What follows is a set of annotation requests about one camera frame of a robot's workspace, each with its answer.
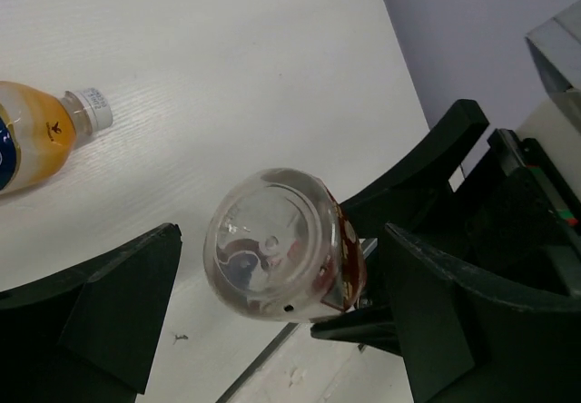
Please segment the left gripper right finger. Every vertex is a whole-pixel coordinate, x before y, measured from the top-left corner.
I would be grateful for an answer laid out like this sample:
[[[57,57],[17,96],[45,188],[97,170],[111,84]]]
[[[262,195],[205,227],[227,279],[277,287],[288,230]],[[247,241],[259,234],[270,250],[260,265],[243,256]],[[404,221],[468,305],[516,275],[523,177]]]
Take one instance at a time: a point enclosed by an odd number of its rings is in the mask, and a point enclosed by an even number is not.
[[[415,401],[579,401],[578,299],[501,278],[394,224],[383,240]]]

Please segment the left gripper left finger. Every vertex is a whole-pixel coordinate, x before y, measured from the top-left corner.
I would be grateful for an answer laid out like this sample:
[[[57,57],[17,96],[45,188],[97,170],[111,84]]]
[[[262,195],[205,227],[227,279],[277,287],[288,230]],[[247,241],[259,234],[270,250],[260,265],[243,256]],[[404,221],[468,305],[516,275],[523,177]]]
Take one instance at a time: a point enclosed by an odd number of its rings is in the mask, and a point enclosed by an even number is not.
[[[144,394],[180,263],[165,223],[1,294],[4,402],[134,402]]]

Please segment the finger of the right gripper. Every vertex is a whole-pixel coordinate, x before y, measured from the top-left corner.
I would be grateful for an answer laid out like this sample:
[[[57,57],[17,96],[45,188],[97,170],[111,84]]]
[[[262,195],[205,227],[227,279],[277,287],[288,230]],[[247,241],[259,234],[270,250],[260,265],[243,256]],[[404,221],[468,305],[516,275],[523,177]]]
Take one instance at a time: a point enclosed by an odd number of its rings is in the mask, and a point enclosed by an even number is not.
[[[356,309],[313,324],[310,335],[314,339],[354,343],[402,355],[390,305]]]

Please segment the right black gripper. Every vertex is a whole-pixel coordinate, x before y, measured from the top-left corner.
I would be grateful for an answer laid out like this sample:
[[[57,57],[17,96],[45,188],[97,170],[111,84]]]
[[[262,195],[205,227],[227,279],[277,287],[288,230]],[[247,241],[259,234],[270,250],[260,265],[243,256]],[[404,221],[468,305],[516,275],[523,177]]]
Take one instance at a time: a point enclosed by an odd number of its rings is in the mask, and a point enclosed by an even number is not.
[[[538,143],[496,129],[452,191],[450,177],[488,126],[476,101],[456,100],[411,152],[341,209],[361,238],[377,238],[392,223],[507,280],[579,296],[580,202]]]

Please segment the clear bottle red cap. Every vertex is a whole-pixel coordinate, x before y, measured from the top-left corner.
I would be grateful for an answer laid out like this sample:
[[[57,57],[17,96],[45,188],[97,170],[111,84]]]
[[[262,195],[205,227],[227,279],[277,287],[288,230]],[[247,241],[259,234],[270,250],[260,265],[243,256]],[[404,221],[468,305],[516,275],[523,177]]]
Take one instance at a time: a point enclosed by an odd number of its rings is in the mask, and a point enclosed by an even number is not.
[[[346,213],[319,178],[291,168],[256,172],[229,191],[209,223],[203,266],[224,305],[271,321],[337,317],[367,279]]]

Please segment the orange tea bottle blue label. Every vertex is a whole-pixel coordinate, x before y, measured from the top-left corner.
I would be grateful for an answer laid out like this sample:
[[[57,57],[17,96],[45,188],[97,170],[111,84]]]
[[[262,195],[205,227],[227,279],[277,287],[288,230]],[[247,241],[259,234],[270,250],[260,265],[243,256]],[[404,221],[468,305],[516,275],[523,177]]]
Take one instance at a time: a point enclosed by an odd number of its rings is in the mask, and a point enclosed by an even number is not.
[[[55,97],[24,84],[1,82],[1,193],[44,182],[58,173],[76,145],[113,124],[95,88]]]

